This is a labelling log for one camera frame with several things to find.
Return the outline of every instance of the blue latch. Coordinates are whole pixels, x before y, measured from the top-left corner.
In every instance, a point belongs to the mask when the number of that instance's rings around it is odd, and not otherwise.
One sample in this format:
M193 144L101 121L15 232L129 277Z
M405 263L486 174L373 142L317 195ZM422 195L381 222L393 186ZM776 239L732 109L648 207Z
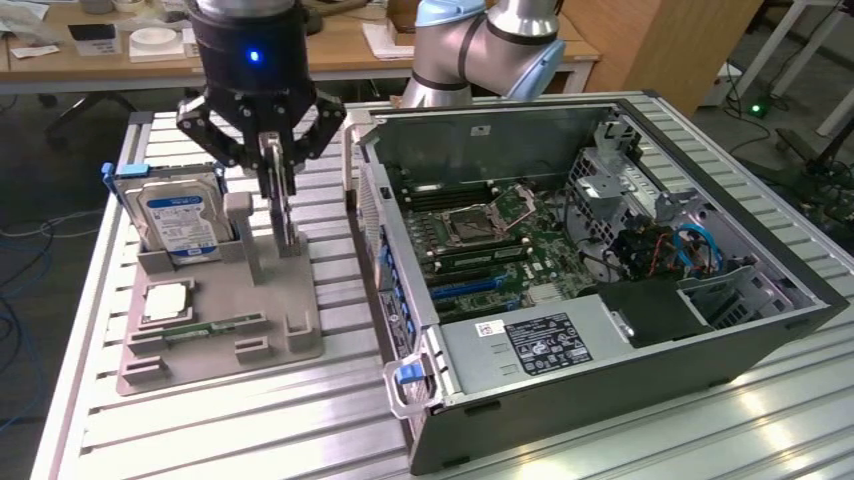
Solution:
M115 167L111 163L106 162L101 165L101 182L106 186L106 190L111 192L115 196L115 200L121 203L121 197L118 196L118 192L115 191L115 184L113 182L113 173L115 171Z
M400 385L405 385L406 383L412 383L422 380L424 369L421 368L420 363L402 365L394 372L394 377Z
M138 178L146 177L147 172L150 171L150 165L146 163L130 163L129 165L122 165L118 169L118 175L123 178Z

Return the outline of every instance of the power supply label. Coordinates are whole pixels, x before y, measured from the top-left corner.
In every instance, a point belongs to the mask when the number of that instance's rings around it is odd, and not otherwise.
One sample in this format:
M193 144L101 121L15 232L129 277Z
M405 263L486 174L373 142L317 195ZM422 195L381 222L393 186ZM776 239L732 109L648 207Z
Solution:
M528 375L592 361L565 313L504 325L521 368Z

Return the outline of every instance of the wooden table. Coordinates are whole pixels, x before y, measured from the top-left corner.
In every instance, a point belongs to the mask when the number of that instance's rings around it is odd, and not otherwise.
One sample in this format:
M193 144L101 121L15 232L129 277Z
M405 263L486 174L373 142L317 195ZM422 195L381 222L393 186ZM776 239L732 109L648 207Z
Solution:
M122 35L123 54L81 57L73 46L67 25L109 23L130 14L87 15L77 4L50 5L45 23L66 39L58 53L18 60L7 52L21 47L17 38L2 40L0 48L0 94L94 92L149 88L189 87L202 84L198 58L165 62L130 63L127 39ZM312 78L357 80L405 78L410 60L381 61L373 57L361 34L365 20L382 19L384 11L365 7L324 18L322 31L308 37L308 68ZM582 41L569 21L560 18L560 37L566 40L564 63L558 71L569 72L564 91L580 92L598 52Z

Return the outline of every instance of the white robotic arm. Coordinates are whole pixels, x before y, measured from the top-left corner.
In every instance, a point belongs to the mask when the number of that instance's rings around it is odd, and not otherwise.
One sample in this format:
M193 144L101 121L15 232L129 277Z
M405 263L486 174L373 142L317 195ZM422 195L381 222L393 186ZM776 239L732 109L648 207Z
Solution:
M401 107L470 103L470 84L512 100L534 98L553 77L565 44L554 0L421 0L414 65Z

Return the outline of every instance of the red cable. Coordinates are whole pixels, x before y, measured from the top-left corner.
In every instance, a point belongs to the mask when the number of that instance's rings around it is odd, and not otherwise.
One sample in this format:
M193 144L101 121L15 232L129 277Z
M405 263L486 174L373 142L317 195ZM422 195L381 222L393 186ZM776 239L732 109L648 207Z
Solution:
M655 251L652 252L652 264L649 265L649 273L645 274L647 277L652 276L652 272L655 272L655 261L657 260L657 250L661 246L661 240L664 240L664 237L667 236L665 233L661 233L657 236L657 242L655 242Z

